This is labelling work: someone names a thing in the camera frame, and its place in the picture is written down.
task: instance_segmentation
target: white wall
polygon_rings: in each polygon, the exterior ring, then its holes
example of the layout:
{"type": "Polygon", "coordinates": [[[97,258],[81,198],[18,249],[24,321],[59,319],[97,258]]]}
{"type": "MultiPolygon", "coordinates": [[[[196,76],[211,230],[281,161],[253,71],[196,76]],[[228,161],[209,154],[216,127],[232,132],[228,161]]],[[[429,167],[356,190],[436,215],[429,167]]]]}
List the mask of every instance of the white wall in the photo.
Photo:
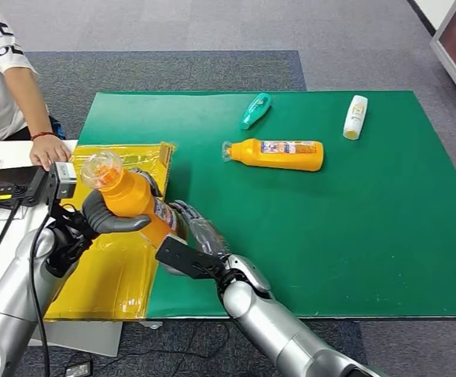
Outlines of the white wall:
{"type": "Polygon", "coordinates": [[[438,29],[454,0],[415,0],[415,2],[435,29],[438,29]]]}

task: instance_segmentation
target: hand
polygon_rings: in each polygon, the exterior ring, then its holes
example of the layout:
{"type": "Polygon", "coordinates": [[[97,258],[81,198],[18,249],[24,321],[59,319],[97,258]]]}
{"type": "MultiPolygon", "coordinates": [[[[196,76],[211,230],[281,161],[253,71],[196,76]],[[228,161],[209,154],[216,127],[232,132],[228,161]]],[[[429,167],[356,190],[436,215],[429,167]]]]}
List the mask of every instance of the hand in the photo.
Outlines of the hand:
{"type": "Polygon", "coordinates": [[[58,137],[43,135],[32,142],[29,156],[33,164],[42,165],[45,170],[49,171],[53,162],[67,162],[70,152],[58,137]]]}
{"type": "Polygon", "coordinates": [[[145,215],[135,218],[119,218],[106,207],[102,195],[93,190],[83,201],[82,213],[90,228],[97,233],[135,232],[151,222],[145,215]]]}
{"type": "Polygon", "coordinates": [[[217,256],[219,258],[231,254],[230,247],[217,231],[211,222],[199,214],[194,207],[182,200],[175,200],[169,203],[172,208],[178,211],[195,238],[199,251],[205,254],[217,256]]]}

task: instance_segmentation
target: white bottle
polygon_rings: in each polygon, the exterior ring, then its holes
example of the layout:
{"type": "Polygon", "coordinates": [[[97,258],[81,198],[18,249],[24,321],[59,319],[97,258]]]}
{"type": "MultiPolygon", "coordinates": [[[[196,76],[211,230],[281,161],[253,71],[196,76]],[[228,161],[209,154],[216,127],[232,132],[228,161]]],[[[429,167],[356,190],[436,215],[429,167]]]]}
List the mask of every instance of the white bottle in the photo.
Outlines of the white bottle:
{"type": "Polygon", "coordinates": [[[343,126],[343,136],[350,140],[358,140],[364,123],[368,99],[355,95],[349,107],[347,117],[343,126]]]}

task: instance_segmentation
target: red bracelet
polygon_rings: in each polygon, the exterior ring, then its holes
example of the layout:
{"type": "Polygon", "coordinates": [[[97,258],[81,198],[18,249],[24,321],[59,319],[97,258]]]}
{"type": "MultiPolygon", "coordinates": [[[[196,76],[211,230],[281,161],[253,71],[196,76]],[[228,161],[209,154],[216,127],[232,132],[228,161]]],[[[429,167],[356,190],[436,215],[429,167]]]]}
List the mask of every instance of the red bracelet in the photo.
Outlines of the red bracelet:
{"type": "Polygon", "coordinates": [[[53,132],[38,132],[37,134],[31,136],[30,141],[34,141],[34,139],[36,137],[45,136],[45,135],[53,135],[55,137],[57,136],[56,134],[54,134],[53,132]]]}

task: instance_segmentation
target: plastic bottle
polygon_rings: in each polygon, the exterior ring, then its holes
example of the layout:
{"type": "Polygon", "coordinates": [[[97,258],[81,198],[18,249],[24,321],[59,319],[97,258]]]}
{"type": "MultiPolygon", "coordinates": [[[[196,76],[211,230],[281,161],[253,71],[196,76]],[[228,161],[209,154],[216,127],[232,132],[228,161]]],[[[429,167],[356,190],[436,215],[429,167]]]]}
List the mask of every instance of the plastic bottle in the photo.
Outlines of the plastic bottle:
{"type": "Polygon", "coordinates": [[[256,120],[265,115],[272,103],[272,98],[268,93],[259,93],[254,98],[240,119],[240,130],[249,130],[256,120]]]}
{"type": "Polygon", "coordinates": [[[368,107],[368,99],[363,96],[355,95],[350,103],[347,117],[343,126],[343,136],[349,140],[358,140],[363,129],[366,110],[368,107]]]}
{"type": "Polygon", "coordinates": [[[126,218],[149,216],[151,223],[141,232],[154,247],[158,247],[168,233],[177,234],[175,212],[153,196],[146,178],[123,169],[117,153],[102,151],[92,155],[83,163],[81,176],[86,185],[102,194],[114,214],[126,218]]]}
{"type": "Polygon", "coordinates": [[[321,169],[324,149],[318,141],[259,141],[222,143],[222,159],[234,159],[255,167],[277,167],[317,171],[321,169]]]}

